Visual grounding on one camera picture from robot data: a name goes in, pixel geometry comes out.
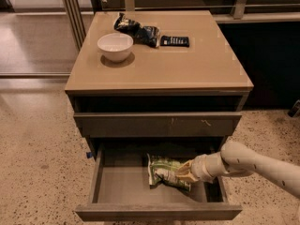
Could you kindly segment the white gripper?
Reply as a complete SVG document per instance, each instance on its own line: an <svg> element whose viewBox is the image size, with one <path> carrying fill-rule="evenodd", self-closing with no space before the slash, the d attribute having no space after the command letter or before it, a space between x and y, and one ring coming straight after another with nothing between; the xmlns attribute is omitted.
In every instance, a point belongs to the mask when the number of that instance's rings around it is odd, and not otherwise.
<svg viewBox="0 0 300 225"><path fill-rule="evenodd" d="M213 183L215 177L206 168L206 158L207 155L200 155L193 160L186 161L176 170L176 177L187 183L196 183L198 181Z"/></svg>

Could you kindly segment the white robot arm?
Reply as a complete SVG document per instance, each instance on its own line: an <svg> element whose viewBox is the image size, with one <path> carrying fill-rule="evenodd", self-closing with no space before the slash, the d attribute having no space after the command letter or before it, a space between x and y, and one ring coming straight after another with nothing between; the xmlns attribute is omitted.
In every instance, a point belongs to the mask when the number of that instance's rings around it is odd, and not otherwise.
<svg viewBox="0 0 300 225"><path fill-rule="evenodd" d="M212 182L218 176L259 174L268 181L300 198L300 167L263 156L240 142L226 142L219 152L196 156L176 172L178 179L195 183Z"/></svg>

